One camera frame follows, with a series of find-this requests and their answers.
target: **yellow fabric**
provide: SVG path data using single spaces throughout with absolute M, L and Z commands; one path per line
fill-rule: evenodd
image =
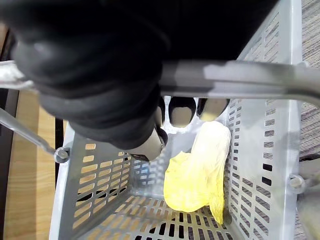
M 209 206 L 215 220 L 223 223 L 224 168 L 231 134 L 217 121 L 205 122 L 191 153 L 173 157 L 165 172 L 164 199 L 176 211 L 193 212 Z

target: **gray plastic basket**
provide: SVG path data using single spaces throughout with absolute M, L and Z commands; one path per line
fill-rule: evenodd
M 300 63 L 301 27 L 301 2 L 281 0 L 239 59 Z M 223 225 L 207 207 L 185 213 L 166 205 L 169 160 L 190 150 L 202 124 L 195 117 L 179 129 L 168 119 L 168 144 L 151 163 L 67 127 L 70 160 L 60 164 L 50 239 L 293 239 L 297 196 L 288 180 L 298 167 L 298 101 L 234 99 L 220 116 L 232 133 Z

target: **metal rod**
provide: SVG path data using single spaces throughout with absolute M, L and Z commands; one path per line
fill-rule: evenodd
M 11 129 L 15 133 L 21 135 L 25 139 L 29 140 L 30 142 L 34 143 L 35 145 L 41 147 L 47 153 L 54 155 L 55 149 L 52 148 L 49 143 L 44 140 L 39 135 L 33 133 L 28 128 L 23 126 L 17 119 L 7 113 L 5 110 L 0 108 L 0 124 L 6 126 L 8 129 Z
M 320 107 L 320 70 L 249 61 L 164 64 L 161 95 L 230 99 L 294 99 Z

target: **screw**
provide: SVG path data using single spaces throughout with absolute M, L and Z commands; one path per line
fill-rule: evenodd
M 69 160 L 68 147 L 59 147 L 54 153 L 54 160 L 58 164 L 64 164 Z
M 289 186 L 291 191 L 295 194 L 302 194 L 306 190 L 306 182 L 298 174 L 290 175 Z
M 62 150 L 62 149 L 58 149 L 56 151 L 56 155 L 58 157 L 60 157 L 61 159 L 66 159 L 68 157 L 68 153 L 65 150 Z

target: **gray carpet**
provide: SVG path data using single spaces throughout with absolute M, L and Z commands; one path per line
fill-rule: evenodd
M 303 60 L 320 67 L 320 0 L 302 0 Z M 303 103 L 301 111 L 300 155 L 320 153 L 320 109 Z M 299 217 L 295 220 L 295 240 L 307 239 Z

